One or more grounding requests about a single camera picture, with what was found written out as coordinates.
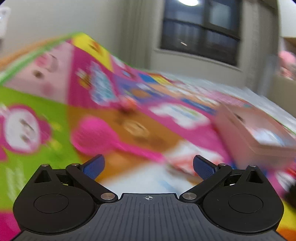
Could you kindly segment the white red notebook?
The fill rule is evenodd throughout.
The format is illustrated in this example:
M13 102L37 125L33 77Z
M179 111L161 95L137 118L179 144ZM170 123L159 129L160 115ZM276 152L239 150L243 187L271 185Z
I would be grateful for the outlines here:
M203 158L211 161L214 164L223 162L224 158L217 153L191 153L191 154L166 154L165 160L167 161L168 171L175 175L184 177L189 182L199 183L202 181L200 176L194 171L193 159L196 155L201 155Z

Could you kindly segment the pink plastic toy strainer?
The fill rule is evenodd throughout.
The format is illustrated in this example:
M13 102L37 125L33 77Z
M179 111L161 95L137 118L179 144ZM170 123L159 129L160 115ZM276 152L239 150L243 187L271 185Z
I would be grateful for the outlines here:
M86 116L70 135L70 142L82 154L96 156L118 150L155 162L165 161L163 154L124 143L104 120Z

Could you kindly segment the pink cardboard box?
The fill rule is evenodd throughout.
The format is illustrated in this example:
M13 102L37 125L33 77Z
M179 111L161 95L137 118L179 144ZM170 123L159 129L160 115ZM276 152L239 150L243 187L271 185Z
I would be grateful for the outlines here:
M295 138L260 109L221 104L214 125L239 169L284 169L295 160Z

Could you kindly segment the colourful cartoon play mat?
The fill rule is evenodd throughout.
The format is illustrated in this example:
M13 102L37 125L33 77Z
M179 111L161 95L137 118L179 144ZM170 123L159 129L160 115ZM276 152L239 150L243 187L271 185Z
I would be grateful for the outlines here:
M217 109L158 92L149 73L84 33L1 59L1 240L295 240L295 160L237 168L215 128ZM137 101L135 113L119 110L121 95ZM95 156L70 142L86 116L163 156L224 160L193 183L166 160L114 150L92 180L81 165Z

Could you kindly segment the beige headboard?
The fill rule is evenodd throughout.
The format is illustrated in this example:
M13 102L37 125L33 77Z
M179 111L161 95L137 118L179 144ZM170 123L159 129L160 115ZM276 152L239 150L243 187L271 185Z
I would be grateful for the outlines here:
M274 75L267 98L282 109L295 116L296 112L296 85L295 80Z

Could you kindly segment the pink rabbit plush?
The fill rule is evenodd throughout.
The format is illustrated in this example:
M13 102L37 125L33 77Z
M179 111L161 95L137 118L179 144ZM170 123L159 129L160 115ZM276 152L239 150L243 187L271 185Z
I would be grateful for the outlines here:
M278 57L281 76L295 80L295 54L289 51L280 51Z

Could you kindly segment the dark window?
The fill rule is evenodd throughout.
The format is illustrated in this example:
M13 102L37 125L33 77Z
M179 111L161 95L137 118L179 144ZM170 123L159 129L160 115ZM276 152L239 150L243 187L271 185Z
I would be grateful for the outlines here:
M193 3L165 1L159 47L236 66L242 1Z

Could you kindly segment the grey curtain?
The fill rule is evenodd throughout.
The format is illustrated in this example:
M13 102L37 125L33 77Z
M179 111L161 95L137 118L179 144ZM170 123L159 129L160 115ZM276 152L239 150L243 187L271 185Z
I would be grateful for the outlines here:
M130 66L150 69L157 47L164 1L123 1L119 57Z

